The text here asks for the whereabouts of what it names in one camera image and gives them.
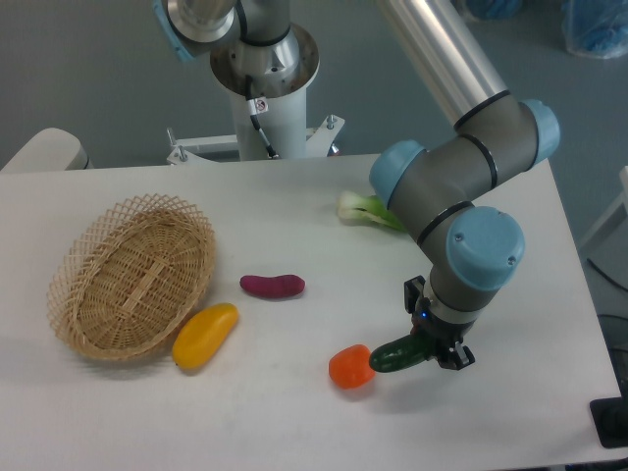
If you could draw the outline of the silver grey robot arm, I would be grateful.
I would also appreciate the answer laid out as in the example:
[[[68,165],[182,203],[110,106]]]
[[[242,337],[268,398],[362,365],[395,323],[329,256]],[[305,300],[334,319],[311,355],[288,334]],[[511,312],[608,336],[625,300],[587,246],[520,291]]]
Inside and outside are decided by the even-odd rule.
[[[560,129],[542,102],[511,96],[449,2],[383,1],[380,9],[455,137],[432,150],[398,142],[371,168],[378,199],[432,269],[404,285],[410,334],[375,349],[369,363],[379,373],[429,359],[459,370],[474,362],[465,334],[525,250],[516,221],[476,199],[549,158]],[[306,88],[319,59],[288,2],[157,1],[153,11],[178,57],[208,54],[216,80],[235,95],[241,160],[305,156],[313,141],[305,108],[289,112],[280,102]]]

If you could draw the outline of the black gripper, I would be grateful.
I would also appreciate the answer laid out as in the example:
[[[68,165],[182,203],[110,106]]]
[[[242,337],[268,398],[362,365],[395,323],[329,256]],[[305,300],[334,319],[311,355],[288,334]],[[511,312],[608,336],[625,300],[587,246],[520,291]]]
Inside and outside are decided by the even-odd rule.
[[[403,284],[404,309],[412,315],[413,333],[425,333],[434,340],[434,356],[441,368],[462,370],[475,363],[475,356],[464,343],[474,321],[453,324],[437,316],[436,304],[424,296],[426,280],[414,277]]]

